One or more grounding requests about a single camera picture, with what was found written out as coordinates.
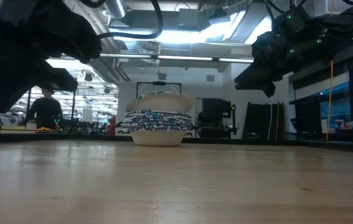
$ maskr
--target table surface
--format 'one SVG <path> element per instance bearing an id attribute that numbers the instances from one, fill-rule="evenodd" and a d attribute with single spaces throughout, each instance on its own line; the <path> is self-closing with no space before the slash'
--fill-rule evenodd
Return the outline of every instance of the table surface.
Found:
<path id="1" fill-rule="evenodd" d="M 3 223 L 353 223 L 353 152 L 0 144 Z"/>

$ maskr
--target white bowl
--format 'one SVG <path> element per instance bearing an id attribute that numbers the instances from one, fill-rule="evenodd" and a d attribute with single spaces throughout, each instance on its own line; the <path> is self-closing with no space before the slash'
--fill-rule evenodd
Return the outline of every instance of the white bowl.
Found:
<path id="1" fill-rule="evenodd" d="M 144 95 L 142 98 L 132 101 L 126 112 L 138 110 L 158 110 L 187 113 L 194 105 L 194 100 L 185 95 L 176 93 L 153 93 Z"/>
<path id="2" fill-rule="evenodd" d="M 186 131 L 138 131 L 131 135 L 140 146 L 179 146 Z"/>

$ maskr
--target wooden table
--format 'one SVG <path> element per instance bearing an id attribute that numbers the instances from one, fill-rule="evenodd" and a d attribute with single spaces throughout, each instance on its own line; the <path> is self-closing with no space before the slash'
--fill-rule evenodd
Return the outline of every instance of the wooden table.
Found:
<path id="1" fill-rule="evenodd" d="M 3 223 L 353 223 L 353 152 L 0 144 Z"/>

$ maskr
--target man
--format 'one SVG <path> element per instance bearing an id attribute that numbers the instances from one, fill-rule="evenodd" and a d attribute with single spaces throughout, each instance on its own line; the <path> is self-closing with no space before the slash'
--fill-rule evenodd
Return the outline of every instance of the man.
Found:
<path id="1" fill-rule="evenodd" d="M 62 117 L 62 107 L 57 100 L 52 98 L 53 90 L 42 90 L 42 94 L 44 97 L 35 100 L 22 124 L 27 124 L 28 120 L 32 119 L 36 113 L 37 128 L 56 129 L 55 119 Z"/>

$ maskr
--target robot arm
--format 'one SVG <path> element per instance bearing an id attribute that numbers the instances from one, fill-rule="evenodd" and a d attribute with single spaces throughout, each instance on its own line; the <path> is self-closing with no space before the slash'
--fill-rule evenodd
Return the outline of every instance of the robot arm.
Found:
<path id="1" fill-rule="evenodd" d="M 313 19 L 302 5 L 292 7 L 274 19 L 272 31 L 252 45 L 254 62 L 236 77 L 236 89 L 263 90 L 271 97 L 273 82 L 284 74 L 298 72 L 319 59 L 328 64 L 338 50 L 352 44 L 353 7 L 338 16 Z"/>

